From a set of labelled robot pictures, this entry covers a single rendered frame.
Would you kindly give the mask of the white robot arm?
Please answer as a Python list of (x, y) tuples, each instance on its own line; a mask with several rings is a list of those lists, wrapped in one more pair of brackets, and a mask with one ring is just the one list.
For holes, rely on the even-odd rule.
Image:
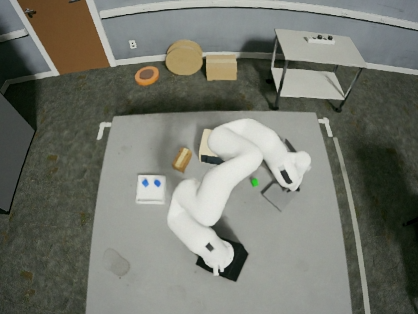
[(202, 254), (216, 276), (231, 263), (234, 251), (228, 242), (216, 239), (210, 226), (218, 221), (233, 187), (263, 159), (283, 187), (292, 187), (310, 170), (311, 159), (304, 151), (287, 152), (272, 129), (250, 118), (218, 126), (209, 134), (207, 146), (225, 162), (209, 169), (201, 182), (187, 178), (179, 183), (167, 224), (192, 252)]

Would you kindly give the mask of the brown cardboard box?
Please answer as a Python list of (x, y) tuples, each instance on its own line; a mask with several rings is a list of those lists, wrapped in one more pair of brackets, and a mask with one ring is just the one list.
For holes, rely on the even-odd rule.
[(192, 152), (188, 149), (181, 147), (179, 153), (177, 154), (175, 160), (172, 163), (173, 169), (178, 170), (183, 173), (191, 157), (192, 157)]

